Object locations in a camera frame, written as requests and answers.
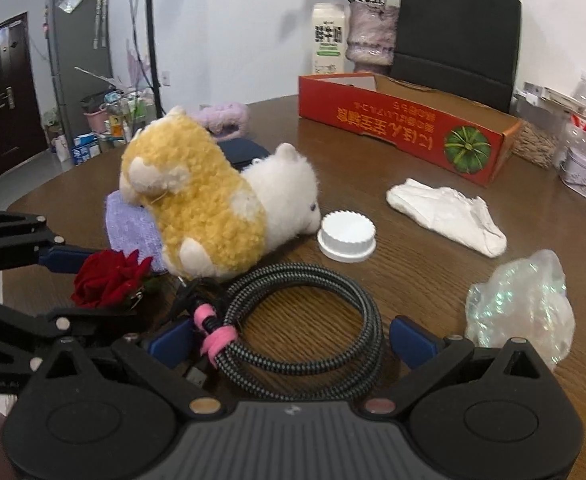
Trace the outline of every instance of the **dark wooden door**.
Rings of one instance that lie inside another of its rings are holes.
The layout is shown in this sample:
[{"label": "dark wooden door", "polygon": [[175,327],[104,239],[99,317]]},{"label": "dark wooden door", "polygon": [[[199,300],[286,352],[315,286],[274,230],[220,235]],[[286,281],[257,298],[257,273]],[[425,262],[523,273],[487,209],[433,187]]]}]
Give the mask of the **dark wooden door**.
[{"label": "dark wooden door", "polygon": [[0,175],[47,148],[26,31],[26,14],[0,25]]}]

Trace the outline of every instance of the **black paper bag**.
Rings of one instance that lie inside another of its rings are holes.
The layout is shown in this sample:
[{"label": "black paper bag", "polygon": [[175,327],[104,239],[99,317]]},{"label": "black paper bag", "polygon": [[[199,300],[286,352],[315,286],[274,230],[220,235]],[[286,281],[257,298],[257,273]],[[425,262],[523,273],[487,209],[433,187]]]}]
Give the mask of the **black paper bag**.
[{"label": "black paper bag", "polygon": [[519,0],[402,0],[391,76],[508,112]]}]

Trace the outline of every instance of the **white bottle cap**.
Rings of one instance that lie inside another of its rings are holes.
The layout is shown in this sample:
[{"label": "white bottle cap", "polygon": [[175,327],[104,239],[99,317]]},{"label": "white bottle cap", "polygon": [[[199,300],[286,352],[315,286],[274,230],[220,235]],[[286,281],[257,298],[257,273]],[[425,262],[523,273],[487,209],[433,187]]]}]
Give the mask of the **white bottle cap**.
[{"label": "white bottle cap", "polygon": [[359,213],[335,211],[323,218],[317,241],[332,260],[345,264],[363,262],[375,251],[375,226]]}]

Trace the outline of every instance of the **round table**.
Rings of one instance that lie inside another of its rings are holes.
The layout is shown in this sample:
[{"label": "round table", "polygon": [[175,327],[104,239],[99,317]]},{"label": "round table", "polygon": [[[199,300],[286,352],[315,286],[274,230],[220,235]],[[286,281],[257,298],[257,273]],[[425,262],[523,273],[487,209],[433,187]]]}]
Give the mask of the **round table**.
[{"label": "round table", "polygon": [[[576,319],[570,355],[556,375],[585,427],[585,443],[570,478],[586,480],[586,199],[565,187],[553,171],[516,156],[489,187],[479,187],[384,142],[300,119],[295,96],[252,105],[250,131],[269,150],[291,142],[308,157],[319,178],[323,212],[355,210],[377,228],[377,250],[364,263],[327,259],[315,237],[299,238],[266,260],[322,264],[354,278],[377,302],[385,330],[393,317],[404,314],[436,335],[463,333],[470,285],[485,282],[500,264],[544,248],[555,251]],[[70,244],[106,248],[104,200],[118,186],[121,152],[103,153],[73,168],[22,197],[10,210],[45,215],[49,227]],[[492,260],[391,209],[385,193],[406,178],[481,196],[508,239],[505,254]],[[70,303],[72,280],[39,267],[8,270],[4,302],[31,314],[45,312]],[[358,331],[359,317],[327,292],[296,288],[273,295],[241,328],[255,350],[305,360],[345,348]],[[389,362],[385,378],[394,380],[397,366]],[[297,381],[291,387],[303,388],[304,380],[291,379]]]}]

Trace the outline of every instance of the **milk carton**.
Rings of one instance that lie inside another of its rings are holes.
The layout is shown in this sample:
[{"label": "milk carton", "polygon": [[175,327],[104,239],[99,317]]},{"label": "milk carton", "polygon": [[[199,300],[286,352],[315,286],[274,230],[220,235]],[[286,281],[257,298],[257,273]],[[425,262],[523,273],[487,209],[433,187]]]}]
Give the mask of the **milk carton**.
[{"label": "milk carton", "polygon": [[346,17],[344,6],[315,4],[313,7],[313,73],[344,72]]}]

